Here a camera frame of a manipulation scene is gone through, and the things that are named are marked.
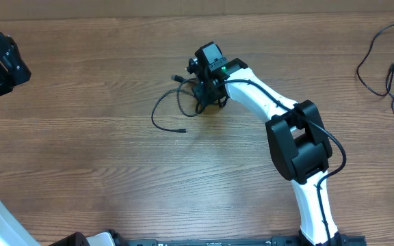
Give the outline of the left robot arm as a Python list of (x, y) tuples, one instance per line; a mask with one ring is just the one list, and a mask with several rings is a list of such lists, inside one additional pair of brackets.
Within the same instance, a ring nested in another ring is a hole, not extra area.
[[(10, 93), (16, 86), (27, 82), (31, 71), (22, 60), (12, 37), (0, 32), (0, 96)], [(39, 245), (40, 243), (25, 229), (0, 199), (0, 245)], [(74, 232), (54, 245), (125, 245), (114, 230), (106, 230), (94, 236)]]

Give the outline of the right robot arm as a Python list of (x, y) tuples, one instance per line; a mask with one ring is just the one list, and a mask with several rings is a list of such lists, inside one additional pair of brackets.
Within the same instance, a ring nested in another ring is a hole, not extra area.
[(318, 108), (310, 100), (296, 102), (262, 82), (240, 59), (227, 60), (210, 42), (189, 60), (187, 71), (199, 83), (193, 89), (200, 113), (207, 105), (241, 103), (265, 123), (272, 163), (291, 182), (300, 211), (300, 235), (306, 245), (331, 245), (338, 228), (333, 221), (326, 181), (330, 177), (331, 143)]

